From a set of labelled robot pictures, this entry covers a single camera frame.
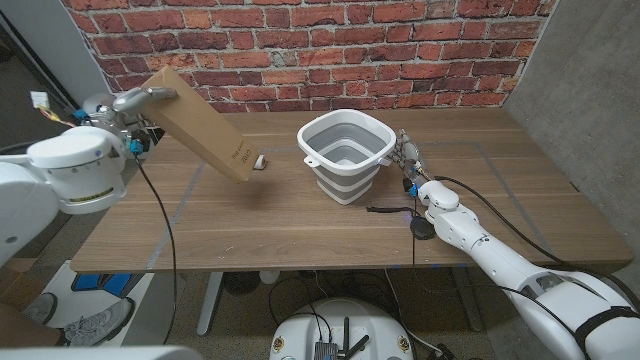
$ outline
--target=cardboard box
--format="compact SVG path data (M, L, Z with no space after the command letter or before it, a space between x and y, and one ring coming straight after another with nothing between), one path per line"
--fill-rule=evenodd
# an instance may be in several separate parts
M260 152L224 116L168 66L142 85L151 86L173 88L178 96L151 103L143 115L226 177L249 179Z

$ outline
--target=gray wall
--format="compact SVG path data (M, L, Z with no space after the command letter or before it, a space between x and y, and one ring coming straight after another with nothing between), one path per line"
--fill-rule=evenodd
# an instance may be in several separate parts
M560 1L504 108L638 257L640 3ZM619 274L637 293L639 264Z
M59 0L1 0L0 9L78 104L93 94L109 92Z

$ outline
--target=sneaker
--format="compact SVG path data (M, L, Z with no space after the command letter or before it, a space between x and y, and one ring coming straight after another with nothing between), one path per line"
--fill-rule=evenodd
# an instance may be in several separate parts
M33 302L22 311L22 315L44 325L56 312L56 306L58 305L58 298L52 293L40 294Z
M127 325L134 308L133 300L124 298L102 312L68 324L63 331L69 346L93 346L113 339Z

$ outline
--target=collapsible bucket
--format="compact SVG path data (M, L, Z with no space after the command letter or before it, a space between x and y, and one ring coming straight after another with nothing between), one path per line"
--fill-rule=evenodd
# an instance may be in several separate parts
M377 119L356 110L335 110L298 131L304 162L318 186L342 205L364 194L396 142L396 134Z

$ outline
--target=wooden table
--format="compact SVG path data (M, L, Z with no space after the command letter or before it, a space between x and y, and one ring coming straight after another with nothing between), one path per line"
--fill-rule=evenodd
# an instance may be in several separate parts
M418 143L428 169L485 195L525 234L576 263L621 266L631 249L598 211L501 109L368 112ZM268 161L236 184L170 136L144 163L173 222L178 270L211 272L410 267L408 214L368 213L366 206L411 206L392 164L350 205L327 196L303 163L296 133L319 112L252 113L228 119ZM520 254L549 263L481 202L454 186L481 224ZM140 174L87 239L71 267L81 273L171 270L168 233ZM457 266L471 259L438 239L419 241L416 264Z

